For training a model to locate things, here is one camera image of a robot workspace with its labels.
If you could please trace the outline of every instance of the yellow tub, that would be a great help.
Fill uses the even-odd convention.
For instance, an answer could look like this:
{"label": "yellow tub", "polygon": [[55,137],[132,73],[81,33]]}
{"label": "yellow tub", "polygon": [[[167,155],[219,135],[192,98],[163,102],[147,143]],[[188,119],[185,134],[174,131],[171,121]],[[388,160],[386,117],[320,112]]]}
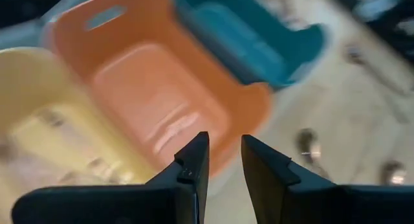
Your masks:
{"label": "yellow tub", "polygon": [[0,217],[39,186],[145,183],[156,172],[133,148],[53,54],[0,51]]}

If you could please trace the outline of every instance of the metal object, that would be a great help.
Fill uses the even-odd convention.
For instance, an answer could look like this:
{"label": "metal object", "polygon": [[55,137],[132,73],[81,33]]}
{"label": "metal object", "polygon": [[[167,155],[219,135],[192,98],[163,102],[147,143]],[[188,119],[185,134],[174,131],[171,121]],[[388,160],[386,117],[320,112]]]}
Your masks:
{"label": "metal object", "polygon": [[317,174],[331,180],[329,174],[320,164],[321,145],[315,131],[310,128],[301,129],[296,138],[296,146],[302,157],[313,167]]}
{"label": "metal object", "polygon": [[383,185],[403,185],[406,175],[406,168],[401,162],[389,161],[382,167],[380,180]]}
{"label": "metal object", "polygon": [[391,81],[389,81],[387,78],[384,78],[383,75],[381,75],[372,65],[367,63],[362,56],[360,48],[356,45],[352,44],[347,46],[346,56],[349,62],[363,67],[375,79],[374,85],[381,86],[377,87],[376,90],[382,96],[384,102],[388,105],[397,122],[400,124],[410,123],[407,115],[401,110],[401,108],[399,108],[399,106],[394,102],[390,95],[383,91],[382,88],[386,87],[401,96],[408,96],[409,92],[406,92],[396,84],[391,83]]}

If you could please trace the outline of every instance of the orange plastic basin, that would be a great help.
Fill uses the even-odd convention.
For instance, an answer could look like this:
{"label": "orange plastic basin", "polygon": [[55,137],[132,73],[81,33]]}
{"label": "orange plastic basin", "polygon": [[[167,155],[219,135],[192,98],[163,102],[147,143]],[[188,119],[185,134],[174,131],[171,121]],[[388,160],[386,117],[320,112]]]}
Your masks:
{"label": "orange plastic basin", "polygon": [[[114,7],[123,14],[88,27]],[[158,170],[208,131],[215,175],[270,110],[267,86],[238,84],[174,20],[169,0],[91,0],[51,23],[49,35],[54,52]]]}

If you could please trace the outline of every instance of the tiled floor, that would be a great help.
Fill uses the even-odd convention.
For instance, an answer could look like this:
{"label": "tiled floor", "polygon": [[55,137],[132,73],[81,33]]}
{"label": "tiled floor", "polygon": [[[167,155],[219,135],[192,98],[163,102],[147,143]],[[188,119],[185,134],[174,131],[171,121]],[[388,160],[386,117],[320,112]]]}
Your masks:
{"label": "tiled floor", "polygon": [[[278,9],[271,0],[265,4]],[[274,95],[272,118],[257,137],[303,164],[293,138],[301,128],[314,128],[322,145],[322,166],[335,183],[378,184],[380,166],[394,159],[406,165],[406,182],[414,184],[414,96],[401,98],[383,91],[409,120],[399,123],[379,92],[384,87],[347,62],[344,45],[358,42],[369,63],[407,91],[414,84],[408,65],[332,0],[291,4],[305,22],[325,25],[329,43],[305,81]],[[256,222],[240,162],[223,189],[208,199],[205,222]]]}

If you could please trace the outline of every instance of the blue tub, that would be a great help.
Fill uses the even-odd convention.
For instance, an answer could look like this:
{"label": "blue tub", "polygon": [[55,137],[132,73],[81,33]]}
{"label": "blue tub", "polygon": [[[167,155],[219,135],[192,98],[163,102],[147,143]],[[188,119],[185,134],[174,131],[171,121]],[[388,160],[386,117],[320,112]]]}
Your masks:
{"label": "blue tub", "polygon": [[268,82],[275,89],[309,73],[325,38],[318,25],[286,28],[256,0],[175,0],[177,14],[243,84]]}

